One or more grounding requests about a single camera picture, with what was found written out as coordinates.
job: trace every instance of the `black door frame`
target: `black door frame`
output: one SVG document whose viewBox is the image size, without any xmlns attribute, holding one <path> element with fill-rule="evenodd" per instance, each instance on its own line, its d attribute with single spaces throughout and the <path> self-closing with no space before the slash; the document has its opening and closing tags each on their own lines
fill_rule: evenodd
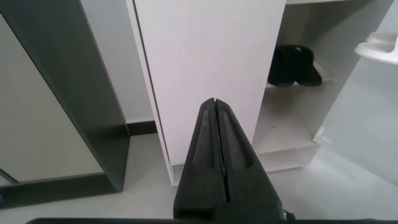
<svg viewBox="0 0 398 224">
<path fill-rule="evenodd" d="M 6 0 L 0 13 L 104 170 L 1 186 L 0 209 L 121 192 L 129 131 L 81 2 Z"/>
</svg>

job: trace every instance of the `white wall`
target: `white wall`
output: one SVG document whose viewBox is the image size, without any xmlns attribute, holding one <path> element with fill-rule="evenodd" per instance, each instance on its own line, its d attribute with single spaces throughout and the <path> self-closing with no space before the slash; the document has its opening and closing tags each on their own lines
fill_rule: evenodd
<svg viewBox="0 0 398 224">
<path fill-rule="evenodd" d="M 0 167 L 18 181 L 102 172 L 0 16 Z"/>
<path fill-rule="evenodd" d="M 153 121 L 125 0 L 81 0 L 127 123 Z"/>
<path fill-rule="evenodd" d="M 398 1 L 379 32 L 398 33 Z M 361 58 L 323 123 L 328 148 L 398 185 L 398 66 Z"/>
</svg>

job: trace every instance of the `white cabinet panel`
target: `white cabinet panel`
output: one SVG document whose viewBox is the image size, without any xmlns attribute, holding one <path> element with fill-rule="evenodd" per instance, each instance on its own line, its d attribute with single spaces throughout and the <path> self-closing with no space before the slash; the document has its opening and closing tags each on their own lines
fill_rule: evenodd
<svg viewBox="0 0 398 224">
<path fill-rule="evenodd" d="M 398 1 L 378 32 L 398 33 Z M 398 66 L 361 58 L 316 142 L 398 185 Z"/>
<path fill-rule="evenodd" d="M 185 162 L 211 97 L 252 141 L 285 1 L 135 2 L 170 163 Z"/>
<path fill-rule="evenodd" d="M 0 16 L 0 167 L 19 182 L 102 172 Z"/>
</svg>

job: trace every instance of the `floor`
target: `floor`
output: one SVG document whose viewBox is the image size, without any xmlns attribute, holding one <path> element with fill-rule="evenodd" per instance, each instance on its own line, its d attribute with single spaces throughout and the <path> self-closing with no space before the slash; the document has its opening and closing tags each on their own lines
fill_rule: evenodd
<svg viewBox="0 0 398 224">
<path fill-rule="evenodd" d="M 38 217 L 172 218 L 176 187 L 170 186 L 159 138 L 130 142 L 124 192 L 0 211 L 0 223 Z M 321 149 L 310 165 L 272 172 L 284 208 L 300 219 L 398 220 L 398 187 Z"/>
</svg>

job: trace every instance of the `shoe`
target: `shoe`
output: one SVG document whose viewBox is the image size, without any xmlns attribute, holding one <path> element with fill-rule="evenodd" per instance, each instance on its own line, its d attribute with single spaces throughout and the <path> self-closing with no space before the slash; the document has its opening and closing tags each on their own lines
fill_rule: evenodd
<svg viewBox="0 0 398 224">
<path fill-rule="evenodd" d="M 370 44 L 396 44 L 397 42 L 397 34 L 389 34 L 389 33 L 379 33 L 373 32 L 366 39 L 366 42 Z"/>
<path fill-rule="evenodd" d="M 393 38 L 394 35 L 391 34 L 389 38 L 384 38 L 383 42 L 360 43 L 355 48 L 355 52 L 362 57 L 398 65 L 398 38 L 396 37 L 395 42 L 390 43 L 389 40 Z"/>
<path fill-rule="evenodd" d="M 308 47 L 291 45 L 287 54 L 287 66 L 294 80 L 302 86 L 320 86 L 322 77 L 313 66 L 313 52 Z"/>
<path fill-rule="evenodd" d="M 287 67 L 287 48 L 276 47 L 269 70 L 268 82 L 277 87 L 287 87 L 294 84 L 294 76 Z"/>
</svg>

